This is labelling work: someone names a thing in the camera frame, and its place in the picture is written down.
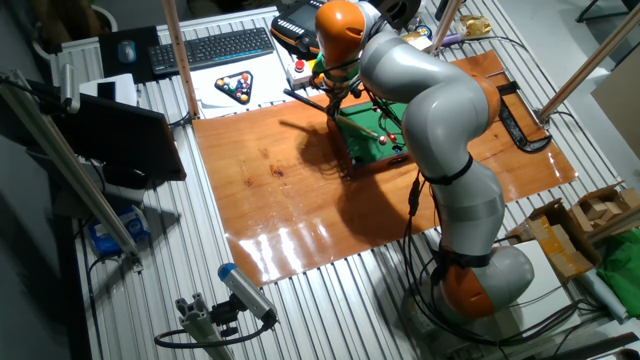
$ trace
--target black keyboard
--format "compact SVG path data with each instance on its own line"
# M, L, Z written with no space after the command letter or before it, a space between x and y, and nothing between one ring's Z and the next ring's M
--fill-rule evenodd
M273 52L264 28L233 31L184 42L191 70L242 61ZM151 68L156 75L177 74L173 45L149 48Z

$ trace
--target red button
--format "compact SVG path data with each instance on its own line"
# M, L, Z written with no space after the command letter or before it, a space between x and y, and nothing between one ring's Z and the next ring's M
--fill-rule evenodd
M296 61L296 71L297 71L297 72L302 72L302 71L304 71L304 60L298 60L298 61Z

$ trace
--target wooden pole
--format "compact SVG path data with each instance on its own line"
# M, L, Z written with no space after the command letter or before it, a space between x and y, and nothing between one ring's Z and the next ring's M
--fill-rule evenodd
M178 71L182 78L182 87L187 96L187 105L189 105L189 114L192 118L199 116L198 103L196 102L196 93L193 89L191 81L191 71L189 70L189 60L187 59L187 50L184 48L182 41L182 31L180 31L180 20L176 11L176 3L174 0L162 0L164 7L164 16L167 18L167 27L173 44L173 53L176 55Z
M462 0L449 0L449 3L444 10L444 14L442 15L442 20L440 20L436 33L433 36L433 44L428 49L430 54L438 53L440 45L442 45L444 37L447 36L449 28L451 27L453 20L456 18L456 14L458 13L458 9L460 9L461 4Z
M582 82L589 76L595 68L600 65L602 60L609 56L609 54L620 44L622 40L629 34L640 22L640 6L636 6L633 11L629 13L622 25L618 27L602 45L596 50L587 61L576 71L575 74L569 79L569 81L562 86L560 90L549 100L542 110L540 110L539 120L540 123L547 123L547 118L556 111L558 106L562 104L573 91L582 84Z

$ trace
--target green felt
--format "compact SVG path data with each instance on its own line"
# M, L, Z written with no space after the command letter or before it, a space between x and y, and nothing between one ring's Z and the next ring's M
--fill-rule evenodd
M407 105L405 104L391 104L391 109L400 119L402 119L402 114L406 107ZM378 126L380 113L371 109L370 102L344 108L342 109L342 115L358 125L362 125L377 133L378 135L387 136L384 130ZM351 159L357 157L358 160L361 160L361 162L359 161L357 164L354 164L354 167L362 167L396 155L396 152L393 150L393 145L395 144L390 140L387 139L387 143L385 145L380 145L378 140L374 140L352 126L340 122L337 122L336 124L340 131L340 135L347 146L347 150L351 155ZM396 143L404 145L404 138L401 135L401 130L391 120L382 120L382 124L386 126L390 133L396 135ZM404 146L402 146L402 150L403 152L406 152L406 148Z

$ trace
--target orange wooden surface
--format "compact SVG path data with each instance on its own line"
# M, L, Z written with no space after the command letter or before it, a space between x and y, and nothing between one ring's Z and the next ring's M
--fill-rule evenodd
M456 64L483 76L502 69L493 52ZM491 81L508 82L503 74ZM348 98L343 106L365 98ZM312 100L327 103L324 95ZM530 139L546 135L517 95L505 101ZM193 126L234 262L257 285L402 237L417 167L410 162L374 176L343 179L323 113L292 101L197 120ZM576 177L555 144L525 154L499 122L469 150L497 174L507 202ZM413 223L414 233L435 225L428 191Z

